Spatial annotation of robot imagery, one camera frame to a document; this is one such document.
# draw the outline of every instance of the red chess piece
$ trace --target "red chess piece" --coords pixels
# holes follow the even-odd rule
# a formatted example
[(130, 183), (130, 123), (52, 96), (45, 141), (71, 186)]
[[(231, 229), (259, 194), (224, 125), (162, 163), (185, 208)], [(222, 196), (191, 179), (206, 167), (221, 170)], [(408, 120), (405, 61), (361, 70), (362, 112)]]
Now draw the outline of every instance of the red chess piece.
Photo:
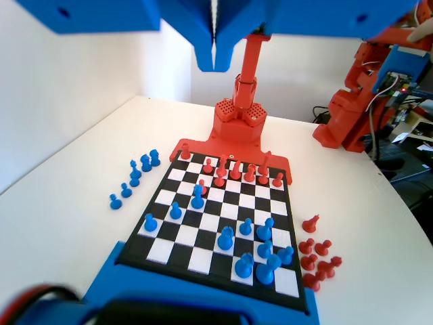
[(272, 185), (274, 185), (276, 188), (279, 188), (281, 185), (283, 185), (283, 182), (281, 181), (282, 179), (283, 173), (278, 173), (277, 178), (272, 181)]
[(235, 165), (233, 166), (233, 170), (230, 171), (230, 177), (233, 179), (239, 179), (242, 174), (239, 172), (239, 167), (241, 165), (241, 162), (238, 160), (235, 162)]
[(307, 271), (313, 271), (315, 262), (317, 261), (317, 255), (311, 254), (310, 256), (304, 256), (300, 259), (300, 266)]
[(339, 267), (341, 263), (343, 263), (342, 258), (335, 256), (331, 258), (331, 263), (320, 261), (319, 264), (317, 264), (317, 269), (326, 272), (328, 278), (333, 278), (336, 275), (334, 268)]
[(256, 165), (249, 164), (248, 171), (244, 175), (244, 179), (249, 182), (254, 181), (256, 179), (256, 176), (254, 175), (255, 172), (256, 172)]
[(327, 255), (327, 249), (329, 247), (331, 247), (332, 243), (331, 240), (325, 240), (323, 242), (323, 244), (321, 244), (320, 242), (318, 242), (315, 246), (314, 246), (314, 250), (316, 251), (317, 254), (319, 254), (320, 256), (326, 256)]
[(203, 171), (207, 174), (212, 173), (214, 167), (210, 166), (210, 158), (206, 159), (206, 166), (203, 167)]
[(310, 254), (313, 251), (314, 239), (309, 238), (306, 242), (299, 244), (299, 250), (302, 254)]
[(309, 233), (315, 232), (317, 220), (319, 220), (319, 215), (315, 215), (312, 219), (302, 222), (303, 230)]
[(191, 152), (189, 152), (189, 145), (183, 144), (181, 158), (187, 160), (189, 159), (190, 156), (191, 156)]
[(316, 293), (320, 290), (320, 281), (326, 279), (326, 273), (324, 271), (317, 271), (315, 276), (311, 273), (307, 273), (302, 278), (304, 280), (304, 286), (306, 288), (313, 289)]

